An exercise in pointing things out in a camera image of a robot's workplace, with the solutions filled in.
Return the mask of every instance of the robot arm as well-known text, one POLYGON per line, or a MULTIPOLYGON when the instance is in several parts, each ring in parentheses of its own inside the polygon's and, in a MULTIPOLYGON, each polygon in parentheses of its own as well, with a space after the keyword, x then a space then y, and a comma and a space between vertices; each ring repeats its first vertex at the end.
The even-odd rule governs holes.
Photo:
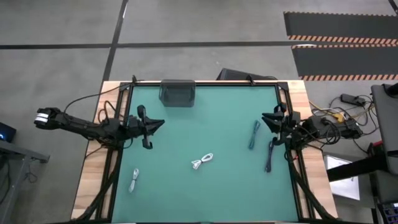
POLYGON ((70 116, 58 108, 40 108, 34 124, 40 129, 63 129, 80 134, 105 146, 116 146, 121 141, 143 136, 142 145, 146 149, 152 149, 152 143, 147 137, 153 135, 164 124, 164 120, 148 118, 142 105, 137 107, 137 113, 139 119, 130 115, 127 126, 123 126, 116 118, 106 118, 100 124, 96 124, 70 116))

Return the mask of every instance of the desk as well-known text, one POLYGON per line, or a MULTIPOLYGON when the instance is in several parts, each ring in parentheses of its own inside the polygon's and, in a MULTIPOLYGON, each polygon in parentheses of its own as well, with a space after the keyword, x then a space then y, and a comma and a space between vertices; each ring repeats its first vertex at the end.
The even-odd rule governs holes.
MULTIPOLYGON (((275 83, 275 81, 262 81, 264 83, 275 83)), ((236 81, 236 83, 247 83, 245 81, 236 81)), ((307 93, 305 91, 303 81, 287 81, 289 84, 290 91, 290 99, 292 102, 292 107, 295 111, 301 112, 302 119, 307 118, 311 115, 310 107, 308 103, 307 93)), ((110 90, 114 87, 120 85, 120 82, 105 82, 103 85, 102 91, 110 90)), ((111 91, 107 94, 101 95, 99 98, 98 108, 99 111, 103 108, 103 102, 105 100, 109 100, 112 104, 116 104, 118 100, 119 91, 111 91)), ((124 111, 126 107, 126 102, 128 101, 125 96, 119 97, 122 101, 121 111, 124 111)), ((96 142, 90 142, 88 145, 87 153, 98 148, 99 145, 96 142)), ((106 149, 102 149, 96 154, 91 155, 85 161, 82 169, 81 179, 78 186, 78 191, 76 195, 75 205, 73 207, 72 218, 76 218, 83 213, 86 207, 91 203, 91 201, 95 198, 98 193, 101 183, 103 181, 103 172, 106 166, 109 166, 109 170, 112 170, 114 167, 114 163, 117 158, 114 152, 107 152, 106 149), (111 159, 109 165, 106 164, 106 156, 109 154, 113 154, 114 156, 111 159)), ((325 165, 323 163, 323 158, 321 152, 316 149, 307 148, 303 150, 303 160, 305 163, 305 168, 307 172, 307 178, 309 182, 309 186, 317 199, 321 202, 321 204, 328 210, 330 214, 337 217, 336 208, 333 201, 333 197, 330 191, 329 181, 326 176, 325 165)), ((115 198, 111 198, 111 190, 109 190, 106 194, 104 205, 101 209, 101 214, 96 214, 96 217, 106 217, 110 213, 113 213, 112 210, 109 210, 109 204, 113 204, 115 198)), ((300 201, 302 204, 302 214, 304 217, 308 217, 308 210, 306 206, 306 200, 303 196, 303 193, 299 190, 300 201)))

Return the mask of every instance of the white cable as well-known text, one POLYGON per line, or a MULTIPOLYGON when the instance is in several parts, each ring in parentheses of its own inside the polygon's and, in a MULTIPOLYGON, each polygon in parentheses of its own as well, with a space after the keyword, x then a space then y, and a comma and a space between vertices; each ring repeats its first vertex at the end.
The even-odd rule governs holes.
POLYGON ((213 153, 209 153, 209 154, 203 156, 200 160, 192 161, 192 164, 193 164, 192 167, 194 169, 198 169, 200 164, 202 164, 202 162, 210 161, 212 158, 213 158, 213 153))
POLYGON ((344 120, 347 120, 347 118, 344 116, 344 113, 341 113, 341 112, 344 112, 344 111, 338 111, 338 110, 336 110, 336 109, 334 109, 334 108, 321 108, 320 110, 316 109, 316 110, 314 110, 313 113, 315 114, 315 113, 317 113, 317 112, 324 112, 324 111, 322 111, 322 110, 331 110, 331 111, 334 111, 334 112, 336 112, 336 113, 342 114, 344 120))
POLYGON ((132 181, 129 187, 129 192, 131 193, 134 190, 134 187, 136 185, 136 180, 138 178, 139 170, 134 169, 134 172, 132 173, 132 181))

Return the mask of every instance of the white charging cable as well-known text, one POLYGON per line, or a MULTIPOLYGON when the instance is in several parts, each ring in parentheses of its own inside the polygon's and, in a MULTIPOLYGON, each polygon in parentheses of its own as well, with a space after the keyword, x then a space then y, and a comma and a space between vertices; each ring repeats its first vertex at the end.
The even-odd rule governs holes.
POLYGON ((199 166, 200 166, 200 164, 202 164, 202 162, 208 162, 208 161, 210 161, 212 158, 213 158, 213 153, 209 153, 209 154, 203 156, 200 160, 192 161, 192 164, 193 164, 192 167, 193 167, 194 169, 198 169, 199 166))
POLYGON ((129 187, 130 193, 134 190, 134 187, 136 186, 136 180, 138 178, 138 174, 139 174, 139 169, 134 169, 134 172, 132 173, 132 181, 129 187))

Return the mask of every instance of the metal stand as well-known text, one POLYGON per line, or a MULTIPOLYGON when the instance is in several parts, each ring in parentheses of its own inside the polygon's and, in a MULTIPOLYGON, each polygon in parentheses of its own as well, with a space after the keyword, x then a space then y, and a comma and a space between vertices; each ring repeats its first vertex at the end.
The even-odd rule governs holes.
POLYGON ((28 172, 31 160, 37 159, 41 163, 47 163, 50 156, 18 147, 5 141, 0 141, 0 152, 1 156, 8 160, 7 162, 9 162, 9 160, 13 161, 12 168, 10 169, 11 165, 8 166, 8 169, 10 169, 8 170, 11 180, 11 183, 9 184, 10 188, 6 192, 6 198, 3 203, 0 204, 0 224, 3 224, 11 223, 11 212, 14 208, 18 191, 21 188, 26 173, 28 172))
POLYGON ((327 173, 329 182, 333 182, 361 174, 368 174, 376 170, 388 171, 385 155, 375 155, 347 165, 328 169, 327 173))

